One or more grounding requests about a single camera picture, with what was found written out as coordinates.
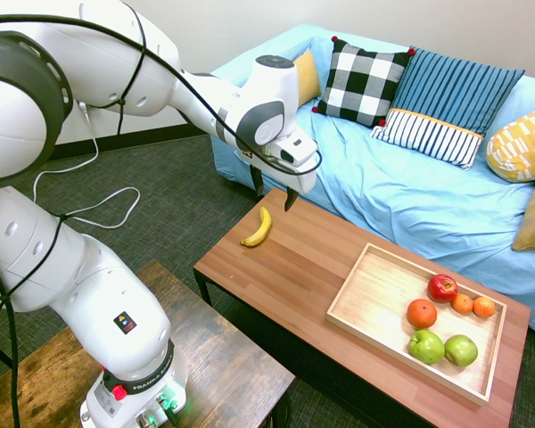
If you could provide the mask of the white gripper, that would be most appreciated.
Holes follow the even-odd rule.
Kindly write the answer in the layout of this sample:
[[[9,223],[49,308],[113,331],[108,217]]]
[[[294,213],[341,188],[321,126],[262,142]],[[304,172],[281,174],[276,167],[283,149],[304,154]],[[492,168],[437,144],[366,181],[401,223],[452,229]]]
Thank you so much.
[[[251,179],[257,196],[264,194],[262,174],[265,173],[287,186],[284,211],[288,212],[299,193],[309,192],[316,183],[317,158],[312,156],[300,166],[278,162],[277,158],[260,157],[252,152],[236,150],[239,156],[250,165]]]

